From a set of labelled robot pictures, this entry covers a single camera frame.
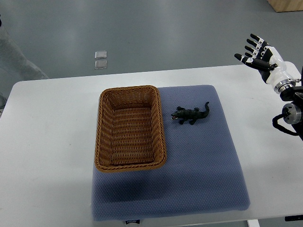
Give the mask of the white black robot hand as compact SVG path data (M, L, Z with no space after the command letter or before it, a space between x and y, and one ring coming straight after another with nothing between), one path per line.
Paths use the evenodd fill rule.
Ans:
M251 34L247 39L244 55L236 53L234 57L246 66L259 71L262 80L272 86L277 94L294 87L296 81L287 72L287 66L275 47L261 37Z

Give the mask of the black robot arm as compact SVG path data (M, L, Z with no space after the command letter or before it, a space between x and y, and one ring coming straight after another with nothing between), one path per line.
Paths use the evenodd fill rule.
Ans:
M279 131L303 138L303 87L296 83L302 82L302 79L294 79L286 70L280 70L276 73L278 78L274 81L273 89L279 94L282 101L287 102L281 114L272 119L272 125ZM278 121L283 119L285 123L290 124L294 131L291 131L280 125Z

